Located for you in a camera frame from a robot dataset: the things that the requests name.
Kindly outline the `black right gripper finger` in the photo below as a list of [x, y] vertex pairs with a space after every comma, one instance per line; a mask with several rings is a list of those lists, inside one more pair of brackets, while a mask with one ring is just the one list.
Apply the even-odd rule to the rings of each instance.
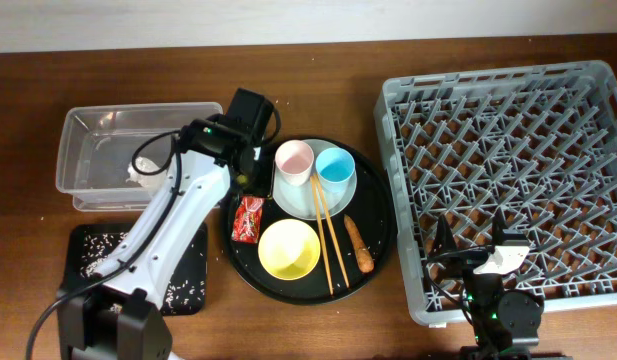
[[438, 257], [457, 250], [458, 247], [454, 240], [452, 229], [446, 219], [446, 216], [441, 214], [437, 219], [435, 239], [431, 249], [431, 256]]
[[513, 234], [509, 231], [503, 211], [497, 209], [492, 219], [492, 244], [503, 245], [506, 241], [513, 238]]

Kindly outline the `orange carrot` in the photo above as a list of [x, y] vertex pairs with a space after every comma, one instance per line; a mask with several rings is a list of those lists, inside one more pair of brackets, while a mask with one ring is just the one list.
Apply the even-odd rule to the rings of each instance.
[[362, 273], [372, 272], [374, 270], [374, 260], [365, 242], [363, 241], [355, 222], [350, 216], [345, 215], [344, 225], [349, 234], [359, 270]]

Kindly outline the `red snack wrapper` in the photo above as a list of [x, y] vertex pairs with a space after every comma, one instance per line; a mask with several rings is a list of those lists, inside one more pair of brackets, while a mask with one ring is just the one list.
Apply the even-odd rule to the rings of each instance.
[[244, 196], [239, 203], [231, 239], [235, 242], [257, 244], [265, 200], [259, 197]]

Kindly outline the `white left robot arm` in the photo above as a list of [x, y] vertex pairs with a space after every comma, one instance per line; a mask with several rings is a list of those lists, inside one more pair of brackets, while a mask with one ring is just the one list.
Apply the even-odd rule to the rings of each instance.
[[161, 309], [171, 277], [210, 211], [257, 176], [268, 123], [281, 117], [265, 96], [239, 88], [224, 114], [163, 133], [166, 178], [131, 230], [86, 282], [64, 291], [33, 325], [25, 356], [50, 315], [64, 359], [173, 359]]

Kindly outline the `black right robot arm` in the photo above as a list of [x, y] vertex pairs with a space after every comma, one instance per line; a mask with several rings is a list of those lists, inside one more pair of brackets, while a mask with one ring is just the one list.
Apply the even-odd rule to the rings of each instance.
[[[508, 227], [503, 212], [492, 218], [492, 240], [461, 249], [446, 217], [438, 217], [433, 248], [424, 262], [427, 282], [456, 305], [472, 326], [476, 344], [463, 346], [462, 360], [534, 359], [539, 343], [544, 300], [522, 290], [507, 289], [503, 277], [519, 269], [530, 252], [526, 235]], [[429, 267], [440, 265], [461, 281], [457, 297], [442, 289]]]

